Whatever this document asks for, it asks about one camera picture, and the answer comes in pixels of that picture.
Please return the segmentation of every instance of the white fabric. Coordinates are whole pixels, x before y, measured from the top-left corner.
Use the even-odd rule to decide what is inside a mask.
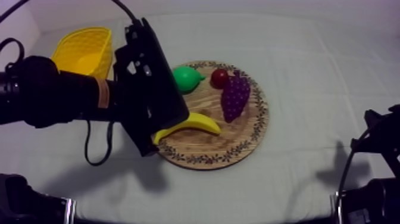
[[[261,145],[234,166],[196,172],[157,156],[140,158],[119,124],[101,167],[83,158],[85,122],[34,130],[0,127],[0,172],[19,173],[38,191],[78,201],[81,217],[135,223],[279,223],[330,214],[351,138],[364,111],[385,113],[400,99],[400,42],[356,27],[270,15],[148,17],[168,62],[234,64],[262,87],[270,122]],[[125,21],[94,24],[122,46]],[[76,29],[42,36],[32,54],[50,56]],[[94,123],[90,153],[105,151],[106,123]],[[349,188],[390,176],[380,158],[356,155]]]

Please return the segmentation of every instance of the purple grapes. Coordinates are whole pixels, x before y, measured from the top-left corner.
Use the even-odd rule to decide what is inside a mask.
[[[238,70],[235,70],[233,74],[235,76],[229,77],[221,96],[222,111],[227,123],[231,123],[242,114],[250,97],[248,80],[245,77],[241,77]]]

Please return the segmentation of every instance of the white wall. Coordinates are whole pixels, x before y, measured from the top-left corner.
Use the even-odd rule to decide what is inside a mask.
[[[15,2],[17,0],[0,1],[0,14],[4,13]],[[27,5],[19,8],[0,24],[0,41],[6,38],[16,38],[22,42],[26,53],[31,50],[39,36],[39,27]],[[3,71],[9,62],[14,62],[18,54],[16,44],[7,45],[0,53],[0,71]]]
[[[123,0],[139,15],[272,13],[400,31],[399,0]],[[30,7],[44,31],[123,17],[109,0],[34,0]]]

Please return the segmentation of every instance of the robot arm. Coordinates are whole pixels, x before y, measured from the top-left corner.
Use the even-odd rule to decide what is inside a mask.
[[[158,151],[151,135],[184,121],[189,111],[149,23],[113,2],[132,19],[125,29],[127,45],[115,51],[113,81],[58,71],[45,57],[24,59],[23,46],[15,39],[0,43],[0,51],[12,42],[20,47],[18,60],[0,73],[0,124],[24,120],[42,128],[74,119],[120,122],[142,156]],[[128,66],[135,66],[136,73]]]

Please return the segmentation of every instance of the plastic fruit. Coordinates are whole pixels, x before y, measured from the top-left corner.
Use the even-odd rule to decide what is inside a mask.
[[[224,118],[231,123],[239,117],[250,97],[250,84],[245,77],[241,77],[239,71],[233,72],[235,76],[229,77],[228,84],[224,87],[221,96],[221,106]]]
[[[169,129],[159,130],[154,136],[153,143],[155,145],[158,145],[160,139],[183,128],[194,128],[194,129],[205,130],[207,132],[211,132],[217,135],[221,134],[220,127],[213,119],[203,114],[190,113],[189,117],[184,122],[181,122]]]
[[[229,75],[225,69],[217,69],[211,74],[211,86],[216,89],[223,89],[228,81]]]
[[[205,79],[200,72],[188,66],[180,66],[173,70],[175,82],[178,85],[178,89],[187,93],[193,91],[201,80]]]

